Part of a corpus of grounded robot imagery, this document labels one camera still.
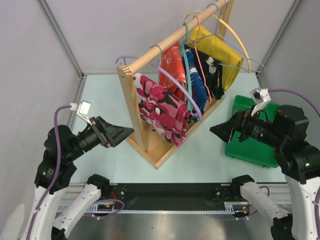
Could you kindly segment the pink camouflage trousers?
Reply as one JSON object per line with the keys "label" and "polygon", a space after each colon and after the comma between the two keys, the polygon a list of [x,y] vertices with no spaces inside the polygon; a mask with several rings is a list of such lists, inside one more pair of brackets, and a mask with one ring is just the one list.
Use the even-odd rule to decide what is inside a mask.
{"label": "pink camouflage trousers", "polygon": [[180,147],[190,117],[187,103],[141,73],[134,74],[132,79],[141,119],[167,142]]}

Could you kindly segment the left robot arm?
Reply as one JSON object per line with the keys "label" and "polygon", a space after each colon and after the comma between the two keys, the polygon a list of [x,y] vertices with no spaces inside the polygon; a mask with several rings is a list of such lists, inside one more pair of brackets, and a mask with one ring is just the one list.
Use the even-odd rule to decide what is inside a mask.
{"label": "left robot arm", "polygon": [[86,128],[73,134],[66,125],[54,120],[44,142],[43,160],[35,176],[35,195],[24,240],[66,240],[86,210],[96,201],[110,196],[110,181],[98,174],[89,177],[83,192],[59,217],[56,212],[76,171],[74,161],[101,145],[116,147],[133,128],[108,123],[101,116],[87,118]]}

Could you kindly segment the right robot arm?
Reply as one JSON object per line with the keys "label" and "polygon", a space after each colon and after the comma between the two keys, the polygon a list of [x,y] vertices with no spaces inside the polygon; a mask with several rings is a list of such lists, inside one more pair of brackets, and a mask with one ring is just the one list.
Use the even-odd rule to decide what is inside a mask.
{"label": "right robot arm", "polygon": [[281,105],[273,121],[261,120],[252,110],[240,110],[209,129],[225,143],[239,132],[240,143],[252,138],[274,148],[274,158],[289,189],[292,212],[277,205],[247,175],[238,177],[240,183],[230,188],[235,200],[247,200],[269,223],[274,240],[320,238],[320,150],[305,140],[308,125],[301,108]]}

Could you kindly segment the blue patterned trousers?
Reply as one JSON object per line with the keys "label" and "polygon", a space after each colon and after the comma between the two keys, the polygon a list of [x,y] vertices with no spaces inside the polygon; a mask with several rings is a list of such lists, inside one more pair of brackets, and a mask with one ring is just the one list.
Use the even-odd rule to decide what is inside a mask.
{"label": "blue patterned trousers", "polygon": [[196,53],[194,49],[185,45],[184,50],[190,71],[192,99],[195,101],[200,109],[201,114],[203,115],[207,108],[207,90],[196,67]]}

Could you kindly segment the orange white trousers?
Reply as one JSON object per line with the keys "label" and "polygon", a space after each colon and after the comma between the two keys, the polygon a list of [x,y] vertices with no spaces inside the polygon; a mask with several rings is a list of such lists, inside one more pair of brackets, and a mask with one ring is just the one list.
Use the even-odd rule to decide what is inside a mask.
{"label": "orange white trousers", "polygon": [[[168,72],[181,86],[186,85],[185,69],[179,54],[179,42],[168,48],[160,58],[160,67]],[[177,85],[161,71],[158,72],[158,84],[173,93],[178,99],[185,100],[185,94]]]}

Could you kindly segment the teal hanger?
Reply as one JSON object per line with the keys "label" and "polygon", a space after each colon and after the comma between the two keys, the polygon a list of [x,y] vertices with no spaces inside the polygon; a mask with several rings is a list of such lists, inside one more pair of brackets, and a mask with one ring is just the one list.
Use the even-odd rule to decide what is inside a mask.
{"label": "teal hanger", "polygon": [[189,62],[188,62],[187,54],[186,54],[186,51],[185,51],[185,43],[189,39],[189,26],[188,26],[188,23],[186,21],[184,21],[182,25],[185,26],[185,40],[182,40],[182,39],[179,40],[179,54],[183,58],[183,62],[184,62],[184,65],[185,65],[186,89],[187,89],[187,93],[188,93],[188,96],[186,97],[188,99],[187,100],[187,108],[191,112],[193,110],[193,104],[191,102],[191,100],[193,100],[193,97],[192,97],[192,81],[191,81],[191,73],[190,73]]}

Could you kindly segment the yellow trousers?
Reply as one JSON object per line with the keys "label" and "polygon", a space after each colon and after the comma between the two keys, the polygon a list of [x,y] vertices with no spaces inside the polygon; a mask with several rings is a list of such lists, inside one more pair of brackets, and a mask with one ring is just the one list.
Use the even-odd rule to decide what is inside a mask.
{"label": "yellow trousers", "polygon": [[204,26],[196,27],[190,34],[189,40],[196,41],[197,51],[203,52],[216,60],[219,60],[222,65],[222,88],[224,91],[236,80],[240,67],[243,66],[244,57],[233,50],[230,46],[222,42],[215,35],[206,30]]}

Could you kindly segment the yellow hanger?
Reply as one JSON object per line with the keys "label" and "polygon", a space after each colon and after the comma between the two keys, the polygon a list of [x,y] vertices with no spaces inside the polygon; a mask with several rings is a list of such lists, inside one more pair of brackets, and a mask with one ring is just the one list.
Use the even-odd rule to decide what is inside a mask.
{"label": "yellow hanger", "polygon": [[249,54],[248,54],[248,52],[247,52],[247,49],[246,49],[246,47],[244,46],[244,44],[243,44],[243,42],[241,41],[241,39],[239,38],[239,36],[237,35],[237,33],[224,21],[224,20],[222,20],[222,18],[221,17],[218,17],[218,16],[216,16],[216,15],[212,15],[211,16],[212,18],[215,18],[218,22],[220,22],[224,27],[226,27],[227,28],[227,30],[234,36],[234,38],[237,40],[237,42],[238,42],[238,44],[240,45],[240,47],[241,47],[241,50],[239,50],[239,52],[240,53],[242,53],[244,56],[245,56],[245,58],[246,58],[246,60],[247,60],[247,65],[248,65],[248,70],[246,70],[246,72],[248,72],[248,73],[252,73],[253,71],[251,70],[251,66],[252,66],[252,64],[251,64],[251,60],[249,60]]}

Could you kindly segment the green plastic tray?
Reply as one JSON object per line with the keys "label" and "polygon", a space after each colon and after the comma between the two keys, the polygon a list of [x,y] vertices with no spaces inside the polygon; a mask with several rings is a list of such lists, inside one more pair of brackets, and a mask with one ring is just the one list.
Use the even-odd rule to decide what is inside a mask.
{"label": "green plastic tray", "polygon": [[[252,98],[236,95],[232,107],[232,113],[236,111],[248,110],[255,105]],[[234,133],[234,138],[225,146],[225,155],[231,158],[242,160],[251,164],[266,168],[277,168],[275,159],[275,149],[258,142],[253,138],[248,138],[244,142],[238,142],[239,132]]]}

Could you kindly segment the wooden clothes rack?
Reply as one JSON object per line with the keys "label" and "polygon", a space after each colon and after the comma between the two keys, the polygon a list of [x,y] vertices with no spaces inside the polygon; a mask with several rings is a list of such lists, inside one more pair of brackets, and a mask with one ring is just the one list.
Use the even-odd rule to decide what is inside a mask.
{"label": "wooden clothes rack", "polygon": [[[225,10],[221,20],[228,23],[234,0],[218,0],[216,1],[216,4],[220,9]],[[218,8],[215,5],[208,7],[200,13],[200,22],[203,23],[217,11]],[[167,50],[178,40],[182,39],[186,33],[186,29],[183,26],[161,42],[157,43],[159,47],[153,46],[129,66],[122,64],[117,67],[117,74],[134,129],[134,133],[127,138],[127,142],[157,170],[178,150],[178,147],[168,143],[158,133],[152,131],[153,128],[141,119],[133,74],[137,73],[147,64],[153,63],[152,61],[162,53],[161,49]],[[208,105],[208,109],[203,115],[203,121],[212,114],[223,100],[224,96],[222,99],[213,100],[213,103]]]}

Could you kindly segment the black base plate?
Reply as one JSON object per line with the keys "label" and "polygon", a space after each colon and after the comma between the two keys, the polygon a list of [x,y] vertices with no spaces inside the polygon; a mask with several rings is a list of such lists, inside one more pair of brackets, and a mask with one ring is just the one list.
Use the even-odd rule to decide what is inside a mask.
{"label": "black base plate", "polygon": [[217,211],[224,210],[226,202],[247,202],[222,183],[118,183],[100,198],[114,197],[128,211]]}

